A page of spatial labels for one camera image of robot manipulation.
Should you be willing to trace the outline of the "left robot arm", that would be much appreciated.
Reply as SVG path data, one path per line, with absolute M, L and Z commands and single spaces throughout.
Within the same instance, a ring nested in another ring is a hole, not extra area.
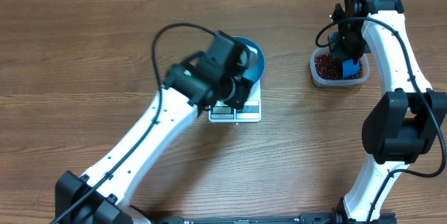
M 149 223 L 130 205 L 149 169 L 203 110 L 216 104 L 242 109 L 262 74 L 256 66 L 172 65 L 151 105 L 117 145 L 81 177 L 62 175 L 55 187 L 54 222 Z

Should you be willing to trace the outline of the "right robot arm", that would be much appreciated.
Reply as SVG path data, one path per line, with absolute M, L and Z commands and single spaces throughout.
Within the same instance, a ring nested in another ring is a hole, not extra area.
M 441 124 L 446 94 L 425 79 L 406 35 L 401 0 L 344 0 L 332 14 L 328 48 L 342 68 L 374 57 L 382 97 L 362 125 L 365 162 L 332 223 L 395 223 L 381 205 L 401 174 L 433 178 L 446 168 Z

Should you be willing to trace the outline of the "blue plastic measuring scoop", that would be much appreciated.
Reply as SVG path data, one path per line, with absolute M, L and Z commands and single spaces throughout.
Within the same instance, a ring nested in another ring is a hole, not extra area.
M 342 79 L 346 80 L 356 76 L 360 70 L 360 61 L 348 59 L 342 62 Z

